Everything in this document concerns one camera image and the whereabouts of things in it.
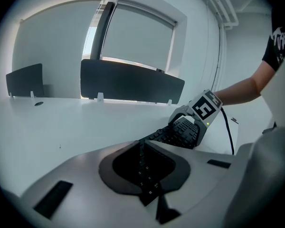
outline white wall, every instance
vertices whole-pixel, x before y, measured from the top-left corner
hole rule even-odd
[[[227,30],[226,65],[218,89],[229,87],[256,71],[271,33],[270,16],[256,13],[237,16],[239,26]],[[245,104],[224,106],[224,109],[239,122],[237,148],[254,142],[268,128],[272,116],[262,97]]]
[[[16,18],[16,23],[19,22],[19,19],[26,19],[32,14],[41,11],[45,8],[59,4],[61,2],[66,2],[70,0],[20,0],[20,2],[15,6],[10,17]],[[216,20],[209,19],[206,4],[202,0],[162,0],[161,3],[157,3],[158,0],[135,0],[137,2],[142,2],[145,5],[156,8],[157,10],[167,14],[170,17],[174,17],[177,14],[177,11],[181,11],[185,15],[186,20],[183,23],[185,26],[180,26],[181,29],[185,29],[186,33],[182,35],[185,38],[184,50],[181,54],[180,60],[173,60],[178,65],[174,68],[179,72],[179,77],[185,80],[185,87],[181,95],[179,104],[187,103],[191,100],[198,92],[199,86],[201,83],[201,78],[207,78],[208,72],[211,73],[211,70],[204,70],[205,68],[213,66],[213,60],[206,60],[207,57],[210,57],[212,53],[207,54],[208,46],[208,34],[209,29],[214,28],[217,24]],[[179,22],[184,18],[175,18]],[[8,45],[13,45],[15,43],[15,38],[10,36],[7,39],[7,42],[2,45],[2,50],[5,50]],[[212,42],[217,47],[219,42]],[[3,60],[3,55],[0,56],[0,67],[5,68],[0,72],[0,89],[3,89],[5,86],[5,72],[11,71],[11,57],[12,50],[6,51],[8,55],[7,59],[9,63],[5,63]]]
[[[20,24],[12,70],[43,65],[46,96],[80,98],[80,63],[99,0],[49,8]]]

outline white desk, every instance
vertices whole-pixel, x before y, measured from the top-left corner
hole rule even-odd
[[[44,104],[34,106],[39,101]],[[0,101],[0,185],[20,196],[33,182],[75,155],[138,140],[163,128],[177,107],[8,97]],[[238,125],[228,122],[236,146]],[[231,153],[221,114],[197,149]]]

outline sleeve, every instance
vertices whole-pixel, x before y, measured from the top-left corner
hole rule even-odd
[[[262,58],[263,61],[267,62],[275,71],[279,68],[279,62],[277,61],[274,41],[269,37],[265,54]]]

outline robotic hand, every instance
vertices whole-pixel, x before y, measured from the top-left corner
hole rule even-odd
[[[169,124],[175,122],[181,116],[192,116],[194,123],[199,126],[197,146],[202,141],[207,128],[218,115],[223,103],[209,89],[204,90],[188,104],[183,105],[173,112],[169,118]]]

